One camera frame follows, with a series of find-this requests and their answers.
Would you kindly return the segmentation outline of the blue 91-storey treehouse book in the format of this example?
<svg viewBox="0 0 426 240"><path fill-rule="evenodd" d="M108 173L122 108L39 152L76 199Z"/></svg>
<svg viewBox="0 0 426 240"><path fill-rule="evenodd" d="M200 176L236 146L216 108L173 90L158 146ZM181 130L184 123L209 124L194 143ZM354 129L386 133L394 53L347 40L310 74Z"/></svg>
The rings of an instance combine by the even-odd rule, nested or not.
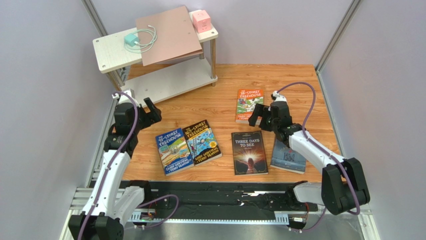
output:
<svg viewBox="0 0 426 240"><path fill-rule="evenodd" d="M155 141L166 176L195 166L182 128L157 135Z"/></svg>

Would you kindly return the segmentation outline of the orange 78-storey treehouse book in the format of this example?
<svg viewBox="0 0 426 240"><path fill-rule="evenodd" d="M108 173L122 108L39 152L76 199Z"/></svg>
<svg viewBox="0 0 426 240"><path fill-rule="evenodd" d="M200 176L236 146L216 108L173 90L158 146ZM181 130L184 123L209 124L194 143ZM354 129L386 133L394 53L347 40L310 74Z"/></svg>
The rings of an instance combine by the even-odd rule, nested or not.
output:
<svg viewBox="0 0 426 240"><path fill-rule="evenodd" d="M264 91L262 89L239 89L237 92L235 122L248 124L256 104L264 104Z"/></svg>

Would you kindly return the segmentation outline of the black three days book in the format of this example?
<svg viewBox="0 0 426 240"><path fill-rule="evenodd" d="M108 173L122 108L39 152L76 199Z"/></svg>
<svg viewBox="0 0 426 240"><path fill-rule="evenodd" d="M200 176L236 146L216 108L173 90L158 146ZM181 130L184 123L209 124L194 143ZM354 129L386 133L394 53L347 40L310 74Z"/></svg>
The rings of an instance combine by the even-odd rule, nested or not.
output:
<svg viewBox="0 0 426 240"><path fill-rule="evenodd" d="M260 130L233 132L231 140L236 176L269 173L263 135Z"/></svg>

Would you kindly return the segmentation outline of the black 169-storey treehouse book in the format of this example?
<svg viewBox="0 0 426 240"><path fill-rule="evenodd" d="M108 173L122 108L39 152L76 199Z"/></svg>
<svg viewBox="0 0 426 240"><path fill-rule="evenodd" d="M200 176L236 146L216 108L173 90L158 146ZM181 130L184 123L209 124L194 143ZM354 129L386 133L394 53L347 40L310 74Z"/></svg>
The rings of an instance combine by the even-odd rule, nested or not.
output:
<svg viewBox="0 0 426 240"><path fill-rule="evenodd" d="M202 120L182 129L194 165L222 157L222 151L208 121Z"/></svg>

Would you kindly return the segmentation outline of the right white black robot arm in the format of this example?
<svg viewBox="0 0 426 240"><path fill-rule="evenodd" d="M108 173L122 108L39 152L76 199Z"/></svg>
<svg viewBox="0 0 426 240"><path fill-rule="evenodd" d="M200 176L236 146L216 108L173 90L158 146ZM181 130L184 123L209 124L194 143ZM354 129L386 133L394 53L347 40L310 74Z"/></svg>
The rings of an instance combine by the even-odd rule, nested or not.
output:
<svg viewBox="0 0 426 240"><path fill-rule="evenodd" d="M302 181L291 190L300 203L325 206L333 215L350 212L359 214L360 207L371 200L361 162L332 152L317 141L306 128L294 123L286 101L270 105L256 104L248 122L254 127L274 132L275 138L301 154L321 174L321 183Z"/></svg>

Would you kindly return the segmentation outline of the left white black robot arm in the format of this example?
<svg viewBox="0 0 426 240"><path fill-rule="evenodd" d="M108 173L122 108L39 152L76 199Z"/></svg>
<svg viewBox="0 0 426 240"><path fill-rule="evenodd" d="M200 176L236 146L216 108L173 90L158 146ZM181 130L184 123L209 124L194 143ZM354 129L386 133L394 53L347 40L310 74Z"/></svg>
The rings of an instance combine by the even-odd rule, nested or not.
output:
<svg viewBox="0 0 426 240"><path fill-rule="evenodd" d="M121 240L124 227L145 199L149 184L130 185L117 197L127 166L138 144L139 131L162 120L161 111L150 98L144 108L133 97L121 94L114 110L114 123L104 141L100 172L80 214L74 214L68 229L75 240Z"/></svg>

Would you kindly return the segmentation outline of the blue-grey 1984 book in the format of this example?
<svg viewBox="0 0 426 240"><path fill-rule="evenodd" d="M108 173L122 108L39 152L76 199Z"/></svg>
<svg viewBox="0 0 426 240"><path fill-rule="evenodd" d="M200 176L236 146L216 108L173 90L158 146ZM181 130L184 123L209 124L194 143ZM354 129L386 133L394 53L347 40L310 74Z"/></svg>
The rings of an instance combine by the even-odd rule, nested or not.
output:
<svg viewBox="0 0 426 240"><path fill-rule="evenodd" d="M270 166L273 168L304 174L306 159L297 151L290 149L283 142L274 139Z"/></svg>

